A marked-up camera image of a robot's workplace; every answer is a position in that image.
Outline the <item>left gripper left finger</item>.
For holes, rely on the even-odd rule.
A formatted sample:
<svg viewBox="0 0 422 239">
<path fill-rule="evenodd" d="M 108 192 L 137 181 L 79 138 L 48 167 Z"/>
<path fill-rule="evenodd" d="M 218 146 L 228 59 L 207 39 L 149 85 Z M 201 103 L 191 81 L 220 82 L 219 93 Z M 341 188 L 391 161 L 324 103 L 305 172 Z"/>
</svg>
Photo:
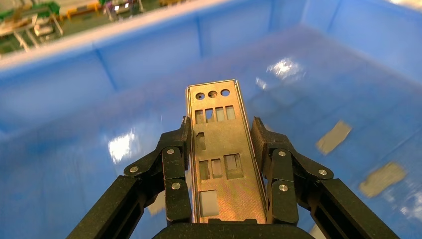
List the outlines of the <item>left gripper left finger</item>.
<svg viewBox="0 0 422 239">
<path fill-rule="evenodd" d="M 69 239 L 128 239 L 144 209 L 165 193 L 167 226 L 156 239 L 175 239 L 169 232 L 177 223 L 192 221 L 185 172 L 188 169 L 191 119 L 184 116 L 179 129 L 165 132 L 156 148 L 127 166 L 67 236 Z"/>
</svg>

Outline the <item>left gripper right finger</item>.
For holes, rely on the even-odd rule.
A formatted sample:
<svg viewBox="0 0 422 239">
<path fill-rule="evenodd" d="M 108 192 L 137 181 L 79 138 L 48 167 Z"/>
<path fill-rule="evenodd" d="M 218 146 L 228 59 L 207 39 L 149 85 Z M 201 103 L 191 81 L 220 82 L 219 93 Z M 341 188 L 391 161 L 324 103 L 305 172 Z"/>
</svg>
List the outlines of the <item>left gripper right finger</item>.
<svg viewBox="0 0 422 239">
<path fill-rule="evenodd" d="M 296 226 L 302 207 L 328 239 L 397 237 L 329 168 L 298 153 L 287 136 L 269 131 L 258 117 L 250 135 L 267 180 L 267 223 Z"/>
</svg>

